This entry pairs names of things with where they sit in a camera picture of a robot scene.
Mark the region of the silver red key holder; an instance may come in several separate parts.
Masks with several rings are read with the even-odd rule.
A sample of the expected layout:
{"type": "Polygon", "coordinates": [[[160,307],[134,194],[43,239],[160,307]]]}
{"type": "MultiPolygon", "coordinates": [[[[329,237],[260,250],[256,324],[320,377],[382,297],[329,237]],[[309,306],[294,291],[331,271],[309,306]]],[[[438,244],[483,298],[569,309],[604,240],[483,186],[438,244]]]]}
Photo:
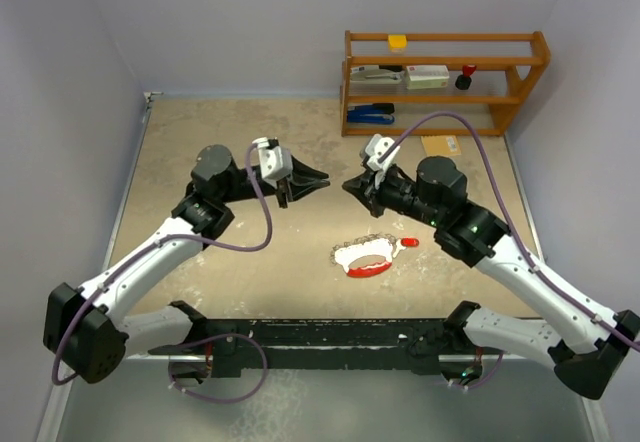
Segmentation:
{"type": "Polygon", "coordinates": [[[370,234],[332,249],[330,260],[350,278],[370,278],[391,268],[404,249],[399,239],[387,234],[370,234]]]}

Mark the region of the red key fob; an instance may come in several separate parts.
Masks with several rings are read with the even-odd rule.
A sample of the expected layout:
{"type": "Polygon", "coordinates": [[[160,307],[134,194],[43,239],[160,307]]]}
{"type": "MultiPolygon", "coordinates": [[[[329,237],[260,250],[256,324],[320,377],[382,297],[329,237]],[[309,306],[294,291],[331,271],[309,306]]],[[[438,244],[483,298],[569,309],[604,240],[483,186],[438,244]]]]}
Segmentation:
{"type": "Polygon", "coordinates": [[[403,249],[416,248],[420,245],[420,241],[414,237],[403,237],[399,239],[399,244],[403,249]]]}

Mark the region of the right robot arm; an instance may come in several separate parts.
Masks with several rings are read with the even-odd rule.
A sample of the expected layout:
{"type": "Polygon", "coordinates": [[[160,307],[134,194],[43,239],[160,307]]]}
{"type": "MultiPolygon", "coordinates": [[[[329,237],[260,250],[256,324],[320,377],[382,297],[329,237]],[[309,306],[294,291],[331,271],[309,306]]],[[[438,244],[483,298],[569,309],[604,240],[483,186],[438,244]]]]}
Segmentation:
{"type": "Polygon", "coordinates": [[[521,320],[463,303],[444,331],[452,351],[506,351],[550,368],[584,398],[603,396],[639,334],[638,315],[603,306],[546,266],[506,222],[469,200],[467,178],[452,160],[426,157],[414,178],[397,165],[385,174],[365,169],[342,187],[374,217],[390,209],[430,226],[447,255],[499,282],[540,317],[521,320]]]}

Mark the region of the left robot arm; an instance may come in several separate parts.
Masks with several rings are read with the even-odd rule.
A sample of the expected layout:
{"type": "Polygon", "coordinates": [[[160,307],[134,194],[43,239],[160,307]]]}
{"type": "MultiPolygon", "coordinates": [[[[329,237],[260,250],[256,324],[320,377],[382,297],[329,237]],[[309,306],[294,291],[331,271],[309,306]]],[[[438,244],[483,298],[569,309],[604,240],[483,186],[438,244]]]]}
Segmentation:
{"type": "Polygon", "coordinates": [[[141,246],[80,286],[61,283],[50,292],[43,344],[54,355],[54,385],[76,377],[100,382],[137,351],[170,345],[184,354],[202,349],[206,331],[194,322],[192,310],[175,303],[144,317],[132,317],[130,310],[173,270],[209,247],[254,253],[269,245],[270,216],[262,242],[240,247],[220,241],[234,219],[230,203],[255,199],[264,204],[275,196],[285,208],[330,184],[328,174],[300,162],[275,139],[259,138],[246,153],[256,154],[258,162],[239,168],[226,146],[203,148],[184,197],[141,246]]]}

